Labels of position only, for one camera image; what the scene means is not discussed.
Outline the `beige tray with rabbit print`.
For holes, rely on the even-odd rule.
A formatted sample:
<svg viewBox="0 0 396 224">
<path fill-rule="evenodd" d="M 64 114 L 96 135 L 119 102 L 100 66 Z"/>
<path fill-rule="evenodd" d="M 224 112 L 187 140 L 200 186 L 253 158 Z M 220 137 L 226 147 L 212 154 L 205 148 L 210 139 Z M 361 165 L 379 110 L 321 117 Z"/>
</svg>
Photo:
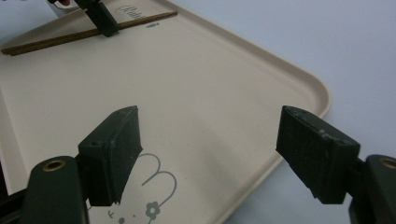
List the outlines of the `beige tray with rabbit print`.
<svg viewBox="0 0 396 224">
<path fill-rule="evenodd" d="M 73 156 L 110 113 L 138 109 L 143 151 L 92 224 L 222 224 L 280 162 L 283 105 L 318 116 L 317 77 L 167 0 L 104 0 L 147 23 L 19 56 L 0 47 L 0 158 L 10 192 Z"/>
</svg>

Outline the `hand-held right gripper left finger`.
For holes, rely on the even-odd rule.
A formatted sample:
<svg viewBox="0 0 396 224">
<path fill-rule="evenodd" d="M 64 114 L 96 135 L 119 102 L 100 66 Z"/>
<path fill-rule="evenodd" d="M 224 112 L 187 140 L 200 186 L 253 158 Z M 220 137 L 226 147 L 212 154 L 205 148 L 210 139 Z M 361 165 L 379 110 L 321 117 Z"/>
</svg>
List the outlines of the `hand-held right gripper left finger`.
<svg viewBox="0 0 396 224">
<path fill-rule="evenodd" d="M 111 113 L 78 144 L 78 165 L 86 171 L 86 193 L 92 206 L 121 201 L 142 150 L 136 105 Z"/>
</svg>

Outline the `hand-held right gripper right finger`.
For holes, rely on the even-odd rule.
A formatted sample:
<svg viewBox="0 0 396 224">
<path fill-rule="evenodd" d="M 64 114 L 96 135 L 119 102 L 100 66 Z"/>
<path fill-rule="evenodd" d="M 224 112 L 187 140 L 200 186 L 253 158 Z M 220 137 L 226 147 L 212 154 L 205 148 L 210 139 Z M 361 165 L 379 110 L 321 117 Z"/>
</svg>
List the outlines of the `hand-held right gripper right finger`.
<svg viewBox="0 0 396 224">
<path fill-rule="evenodd" d="M 316 115 L 290 105 L 282 107 L 276 151 L 321 203 L 344 201 L 347 172 L 357 161 L 360 147 Z"/>
</svg>

